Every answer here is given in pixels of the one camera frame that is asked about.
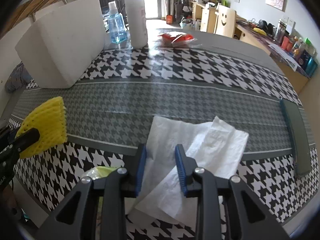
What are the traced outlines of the yellow foam fruit net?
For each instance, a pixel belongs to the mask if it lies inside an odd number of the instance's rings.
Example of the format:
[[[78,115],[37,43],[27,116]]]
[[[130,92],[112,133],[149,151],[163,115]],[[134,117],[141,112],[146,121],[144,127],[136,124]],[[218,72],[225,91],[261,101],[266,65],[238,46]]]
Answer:
[[[39,132],[39,139],[20,154],[21,159],[38,155],[56,145],[67,141],[67,118],[63,98],[51,98],[36,107],[22,122],[16,136],[30,129]]]

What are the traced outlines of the green tissue pack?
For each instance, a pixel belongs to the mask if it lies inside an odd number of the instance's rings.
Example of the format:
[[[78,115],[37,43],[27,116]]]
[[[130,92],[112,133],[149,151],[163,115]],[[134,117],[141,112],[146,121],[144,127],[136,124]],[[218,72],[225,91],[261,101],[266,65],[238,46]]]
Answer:
[[[105,178],[116,169],[116,167],[96,166],[83,173],[80,179],[85,177],[90,177],[92,180]]]

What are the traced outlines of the white paper tissue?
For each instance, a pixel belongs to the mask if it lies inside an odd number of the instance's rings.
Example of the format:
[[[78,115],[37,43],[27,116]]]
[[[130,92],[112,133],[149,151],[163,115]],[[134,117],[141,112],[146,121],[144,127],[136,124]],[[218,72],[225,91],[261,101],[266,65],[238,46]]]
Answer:
[[[155,218],[187,218],[196,207],[193,200],[186,199],[195,191],[196,168],[230,178],[236,173],[248,139],[247,132],[218,116],[200,124],[154,117],[135,209]]]

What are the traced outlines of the blue orange quilt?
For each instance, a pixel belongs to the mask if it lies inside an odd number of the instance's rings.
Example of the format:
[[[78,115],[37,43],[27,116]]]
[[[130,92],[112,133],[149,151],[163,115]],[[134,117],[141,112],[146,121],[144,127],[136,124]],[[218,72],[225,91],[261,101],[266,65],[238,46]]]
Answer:
[[[16,90],[28,85],[32,80],[23,62],[20,62],[12,71],[5,83],[5,91],[13,93]]]

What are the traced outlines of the houndstooth table cloth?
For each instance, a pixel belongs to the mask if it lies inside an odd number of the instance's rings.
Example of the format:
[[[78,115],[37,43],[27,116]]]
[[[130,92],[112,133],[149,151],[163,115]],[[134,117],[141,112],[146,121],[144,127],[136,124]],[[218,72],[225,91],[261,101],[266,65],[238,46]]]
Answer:
[[[35,107],[61,96],[68,141],[15,167],[40,213],[36,224],[95,166],[118,167],[145,143],[155,116],[198,124],[219,117],[249,134],[237,174],[292,233],[319,206],[316,144],[307,115],[311,171],[294,175],[293,152],[279,102],[301,101],[276,63],[257,47],[223,36],[197,34],[191,48],[168,48],[155,40],[142,49],[110,45],[69,89],[32,82],[20,96],[9,124],[18,127]]]

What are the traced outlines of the white styrofoam box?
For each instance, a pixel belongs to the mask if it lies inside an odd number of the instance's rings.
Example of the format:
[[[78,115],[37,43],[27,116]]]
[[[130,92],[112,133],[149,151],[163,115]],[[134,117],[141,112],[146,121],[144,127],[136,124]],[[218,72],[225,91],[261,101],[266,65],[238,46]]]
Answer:
[[[41,88],[70,88],[105,45],[99,0],[77,0],[39,18],[15,50]]]

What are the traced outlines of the dark green flat case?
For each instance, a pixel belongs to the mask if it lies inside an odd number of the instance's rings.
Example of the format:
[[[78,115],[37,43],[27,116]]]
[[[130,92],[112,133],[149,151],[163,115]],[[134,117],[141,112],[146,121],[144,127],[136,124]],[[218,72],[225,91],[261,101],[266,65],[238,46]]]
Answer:
[[[301,178],[311,171],[311,157],[308,136],[298,106],[287,99],[280,100],[281,112],[289,132],[293,150],[295,176]]]

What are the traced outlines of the blue liquid spray bottle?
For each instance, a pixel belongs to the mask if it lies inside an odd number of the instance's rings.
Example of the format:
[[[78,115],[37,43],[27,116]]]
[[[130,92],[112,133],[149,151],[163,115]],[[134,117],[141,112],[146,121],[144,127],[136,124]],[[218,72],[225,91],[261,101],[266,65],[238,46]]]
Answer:
[[[124,19],[122,14],[118,12],[116,2],[109,2],[108,7],[109,15],[107,17],[107,23],[111,42],[115,44],[120,44],[124,41],[127,41],[127,32]]]

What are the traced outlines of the long wooden desk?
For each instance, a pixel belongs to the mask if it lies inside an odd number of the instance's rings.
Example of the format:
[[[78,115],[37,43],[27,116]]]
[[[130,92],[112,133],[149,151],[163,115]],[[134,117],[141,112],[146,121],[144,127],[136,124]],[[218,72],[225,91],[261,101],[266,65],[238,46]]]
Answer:
[[[192,6],[192,18],[195,22],[201,21],[200,31],[216,33],[218,23],[218,12],[214,7],[207,7],[204,4],[190,0]],[[271,38],[260,32],[254,31],[253,25],[240,16],[235,17],[234,38],[262,49],[270,56],[285,76],[292,83],[297,93],[301,93],[311,77],[297,61],[289,55],[289,52],[278,46]]]

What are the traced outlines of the teal bottle on desk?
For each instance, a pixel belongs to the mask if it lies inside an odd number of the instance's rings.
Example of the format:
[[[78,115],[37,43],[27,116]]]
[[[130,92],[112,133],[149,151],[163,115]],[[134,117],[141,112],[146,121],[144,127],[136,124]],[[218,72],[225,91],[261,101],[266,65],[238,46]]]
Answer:
[[[309,78],[311,78],[313,76],[317,67],[318,67],[318,64],[315,61],[315,59],[313,57],[310,57],[308,64],[306,66],[306,70],[305,70],[305,72]]]

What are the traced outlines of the white lotion pump bottle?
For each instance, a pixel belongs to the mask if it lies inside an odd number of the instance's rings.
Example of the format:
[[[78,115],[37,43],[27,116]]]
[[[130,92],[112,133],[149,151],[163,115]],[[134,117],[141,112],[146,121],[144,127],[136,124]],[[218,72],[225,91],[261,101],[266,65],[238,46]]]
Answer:
[[[143,48],[148,44],[144,0],[125,0],[125,9],[131,45],[135,49]]]

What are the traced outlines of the yellow object on desk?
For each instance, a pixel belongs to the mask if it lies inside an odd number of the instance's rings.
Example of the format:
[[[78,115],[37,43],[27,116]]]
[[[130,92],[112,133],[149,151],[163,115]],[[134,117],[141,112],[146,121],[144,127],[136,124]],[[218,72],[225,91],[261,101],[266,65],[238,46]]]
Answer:
[[[267,36],[267,33],[264,30],[260,29],[260,28],[255,27],[255,28],[253,28],[253,31],[256,32],[256,33],[259,33],[261,35]]]

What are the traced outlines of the red snack packet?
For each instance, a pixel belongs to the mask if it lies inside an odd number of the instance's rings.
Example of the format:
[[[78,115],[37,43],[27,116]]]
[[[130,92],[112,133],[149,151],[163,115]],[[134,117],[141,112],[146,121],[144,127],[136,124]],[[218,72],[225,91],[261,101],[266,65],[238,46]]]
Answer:
[[[197,41],[193,35],[181,31],[169,31],[160,34],[162,42],[168,47],[184,47]]]

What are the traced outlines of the wooden smiley face chair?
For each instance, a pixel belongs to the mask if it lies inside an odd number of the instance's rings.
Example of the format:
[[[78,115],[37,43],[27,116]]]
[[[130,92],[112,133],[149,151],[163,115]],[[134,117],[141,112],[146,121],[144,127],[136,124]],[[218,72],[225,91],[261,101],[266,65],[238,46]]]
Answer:
[[[218,4],[215,13],[217,17],[214,34],[233,38],[236,25],[236,11]]]

